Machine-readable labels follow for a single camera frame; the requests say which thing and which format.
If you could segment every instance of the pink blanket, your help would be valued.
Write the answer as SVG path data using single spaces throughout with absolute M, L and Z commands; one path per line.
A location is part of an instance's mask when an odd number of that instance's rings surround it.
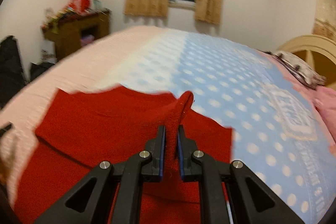
M 336 91 L 324 86 L 318 86 L 314 105 L 336 140 Z

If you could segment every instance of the pink bed sheet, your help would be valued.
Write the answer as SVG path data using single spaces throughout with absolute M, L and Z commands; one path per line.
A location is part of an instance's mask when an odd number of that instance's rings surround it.
M 12 122 L 14 129 L 2 138 L 0 151 L 2 159 L 6 160 L 16 143 L 14 167 L 7 182 L 11 205 L 16 200 L 20 177 L 38 144 L 34 129 L 43 119 L 56 90 L 68 93 L 94 90 L 94 84 L 108 70 L 163 31 L 139 26 L 102 38 L 57 63 L 6 105 L 0 112 L 0 127 Z

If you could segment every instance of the pillow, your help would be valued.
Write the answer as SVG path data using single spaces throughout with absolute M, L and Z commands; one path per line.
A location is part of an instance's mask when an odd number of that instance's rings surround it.
M 277 51 L 274 55 L 301 83 L 315 89 L 317 85 L 325 85 L 326 78 L 316 73 L 306 62 L 290 52 Z

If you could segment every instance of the bed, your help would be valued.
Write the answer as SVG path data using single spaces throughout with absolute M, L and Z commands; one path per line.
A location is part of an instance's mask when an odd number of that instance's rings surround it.
M 330 69 L 321 62 L 336 66 L 336 45 L 323 37 L 299 37 L 280 49 L 320 74 Z M 142 26 L 62 60 L 2 110 L 0 126 L 14 124 L 1 142 L 4 159 L 16 146 L 8 181 L 12 206 L 38 143 L 34 128 L 56 90 L 96 92 L 117 83 L 146 93 L 169 90 L 176 97 L 192 90 L 193 110 L 234 128 L 232 160 L 243 161 L 306 224 L 316 224 L 335 199 L 336 157 L 330 152 L 335 142 L 310 93 L 280 63 L 227 39 Z M 335 83 L 331 78 L 327 84 L 335 88 Z

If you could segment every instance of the red cloth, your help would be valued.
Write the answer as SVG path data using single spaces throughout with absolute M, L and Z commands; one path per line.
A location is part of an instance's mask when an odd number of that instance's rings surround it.
M 200 222 L 197 183 L 182 183 L 176 134 L 183 124 L 188 138 L 215 159 L 229 162 L 231 129 L 190 109 L 193 94 L 149 95 L 120 86 L 73 95 L 59 90 L 35 133 L 38 148 L 19 184 L 14 211 L 23 224 L 33 221 L 89 170 L 108 160 L 125 161 L 166 126 L 165 172 L 161 183 L 145 183 L 141 223 Z

